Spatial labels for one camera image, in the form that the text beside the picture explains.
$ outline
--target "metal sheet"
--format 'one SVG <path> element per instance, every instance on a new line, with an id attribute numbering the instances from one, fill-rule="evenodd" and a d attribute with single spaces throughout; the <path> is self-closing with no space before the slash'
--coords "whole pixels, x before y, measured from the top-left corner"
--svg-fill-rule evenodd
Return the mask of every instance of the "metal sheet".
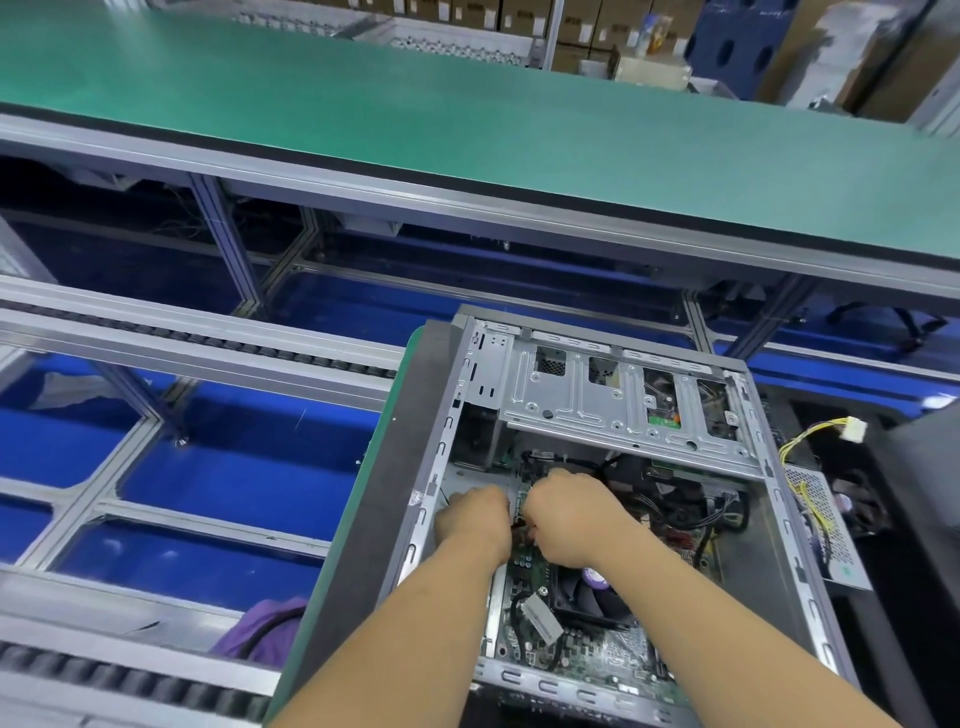
<path id="1" fill-rule="evenodd" d="M 242 616 L 208 604 L 14 566 L 0 566 L 0 603 L 4 614 L 115 636 L 135 632 L 138 642 L 188 650 L 210 649 Z"/>

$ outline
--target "metal rail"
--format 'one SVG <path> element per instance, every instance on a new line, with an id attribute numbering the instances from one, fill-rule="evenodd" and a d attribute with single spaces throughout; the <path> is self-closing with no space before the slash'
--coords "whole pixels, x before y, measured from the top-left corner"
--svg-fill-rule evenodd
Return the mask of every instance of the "metal rail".
<path id="1" fill-rule="evenodd" d="M 80 129 L 0 114 L 0 151 L 146 179 L 189 184 L 189 174 L 221 180 L 233 194 L 467 231 L 566 250 L 585 241 L 597 255 L 645 259 L 679 255 L 715 271 L 720 262 L 773 269 L 932 298 L 960 299 L 960 273 L 810 250 L 732 235 L 692 231 L 606 215 L 396 182 L 272 159 L 253 158 L 138 136 Z"/>
<path id="2" fill-rule="evenodd" d="M 379 411 L 403 349 L 0 277 L 0 343 Z"/>

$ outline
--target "purple cloth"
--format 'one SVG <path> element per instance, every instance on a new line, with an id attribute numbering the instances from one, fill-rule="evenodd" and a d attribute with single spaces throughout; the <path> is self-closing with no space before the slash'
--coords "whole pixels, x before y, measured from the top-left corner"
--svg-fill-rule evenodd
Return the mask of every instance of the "purple cloth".
<path id="1" fill-rule="evenodd" d="M 224 657 L 239 657 L 240 649 L 262 625 L 283 612 L 304 606 L 306 606 L 306 599 L 301 596 L 295 596 L 286 601 L 266 599 L 258 602 L 213 645 L 210 653 Z M 278 624 L 253 648 L 250 662 L 268 667 L 283 667 L 299 627 L 300 618 L 289 619 Z"/>

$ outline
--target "hand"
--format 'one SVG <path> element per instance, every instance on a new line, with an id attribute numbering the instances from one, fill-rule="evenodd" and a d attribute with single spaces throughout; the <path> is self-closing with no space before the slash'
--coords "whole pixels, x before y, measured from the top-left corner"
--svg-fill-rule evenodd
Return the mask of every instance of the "hand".
<path id="1" fill-rule="evenodd" d="M 513 548 L 507 495 L 495 485 L 453 494 L 434 519 L 433 533 L 437 546 L 446 541 L 462 544 L 489 561 L 493 572 L 507 563 Z"/>
<path id="2" fill-rule="evenodd" d="M 605 539 L 636 524 L 603 483 L 563 468 L 530 489 L 523 518 L 546 560 L 571 569 L 596 568 Z"/>

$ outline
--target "green anti-static mat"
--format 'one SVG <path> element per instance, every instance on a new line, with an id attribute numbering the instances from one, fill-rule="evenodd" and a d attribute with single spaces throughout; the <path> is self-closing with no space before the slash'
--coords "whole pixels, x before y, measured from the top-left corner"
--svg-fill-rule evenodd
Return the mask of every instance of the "green anti-static mat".
<path id="1" fill-rule="evenodd" d="M 0 2 L 0 103 L 960 257 L 960 147 L 896 125 L 95 0 Z"/>

